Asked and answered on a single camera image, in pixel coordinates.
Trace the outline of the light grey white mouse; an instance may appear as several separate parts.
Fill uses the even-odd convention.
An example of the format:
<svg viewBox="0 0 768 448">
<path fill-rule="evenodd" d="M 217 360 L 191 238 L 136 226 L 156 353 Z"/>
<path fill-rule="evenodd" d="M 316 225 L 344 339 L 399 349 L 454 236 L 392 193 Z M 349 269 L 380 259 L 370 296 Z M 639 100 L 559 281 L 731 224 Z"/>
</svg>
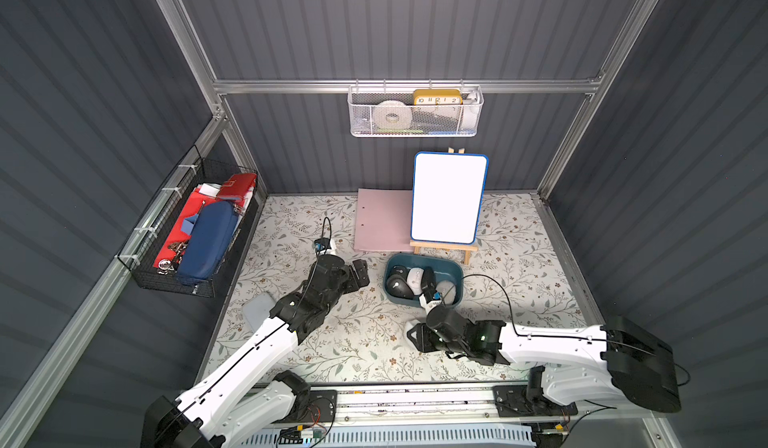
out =
<svg viewBox="0 0 768 448">
<path fill-rule="evenodd" d="M 439 300 L 447 305 L 451 306 L 455 303 L 456 299 L 456 285 L 450 280 L 442 280 L 437 283 L 436 295 Z"/>
</svg>

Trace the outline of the black mouse with logo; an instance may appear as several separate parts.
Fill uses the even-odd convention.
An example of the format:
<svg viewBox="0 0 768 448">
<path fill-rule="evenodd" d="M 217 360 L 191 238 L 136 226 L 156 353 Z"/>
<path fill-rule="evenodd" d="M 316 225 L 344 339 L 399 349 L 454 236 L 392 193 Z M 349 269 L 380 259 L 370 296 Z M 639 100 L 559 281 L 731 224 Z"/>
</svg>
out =
<svg viewBox="0 0 768 448">
<path fill-rule="evenodd" d="M 407 275 L 400 272 L 395 272 L 388 276 L 385 289 L 394 298 L 408 300 L 414 298 L 414 292 L 408 284 Z"/>
</svg>

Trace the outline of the teal plastic storage box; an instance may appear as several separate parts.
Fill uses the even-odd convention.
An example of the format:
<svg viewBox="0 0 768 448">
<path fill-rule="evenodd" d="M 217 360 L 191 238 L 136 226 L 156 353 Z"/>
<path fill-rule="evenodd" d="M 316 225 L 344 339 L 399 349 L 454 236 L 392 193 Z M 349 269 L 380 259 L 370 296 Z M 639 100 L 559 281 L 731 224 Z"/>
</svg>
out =
<svg viewBox="0 0 768 448">
<path fill-rule="evenodd" d="M 464 296 L 463 277 L 454 261 L 399 253 L 387 262 L 384 292 L 395 304 L 421 308 L 422 301 L 439 301 L 456 308 Z"/>
</svg>

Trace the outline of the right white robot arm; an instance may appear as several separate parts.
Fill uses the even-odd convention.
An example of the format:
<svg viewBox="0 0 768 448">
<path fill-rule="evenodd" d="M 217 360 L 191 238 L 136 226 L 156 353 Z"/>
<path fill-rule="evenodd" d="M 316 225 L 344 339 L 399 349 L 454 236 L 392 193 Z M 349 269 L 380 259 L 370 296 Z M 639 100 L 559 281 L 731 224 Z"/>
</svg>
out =
<svg viewBox="0 0 768 448">
<path fill-rule="evenodd" d="M 436 306 L 405 336 L 421 353 L 443 352 L 483 366 L 529 363 L 529 393 L 559 406 L 626 399 L 655 412 L 682 409 L 672 347 L 623 317 L 582 328 L 472 321 Z"/>
</svg>

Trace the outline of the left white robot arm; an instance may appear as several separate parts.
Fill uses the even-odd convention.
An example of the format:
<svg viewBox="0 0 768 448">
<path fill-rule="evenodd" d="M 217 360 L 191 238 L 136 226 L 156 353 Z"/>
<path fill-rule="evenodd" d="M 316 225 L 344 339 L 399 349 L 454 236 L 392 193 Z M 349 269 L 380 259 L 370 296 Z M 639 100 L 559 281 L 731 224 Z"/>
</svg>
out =
<svg viewBox="0 0 768 448">
<path fill-rule="evenodd" d="M 300 286 L 280 298 L 253 335 L 215 371 L 174 399 L 146 410 L 142 447 L 233 447 L 267 425 L 301 415 L 310 386 L 283 371 L 249 392 L 274 365 L 320 328 L 340 298 L 368 286 L 368 265 L 323 254 Z"/>
</svg>

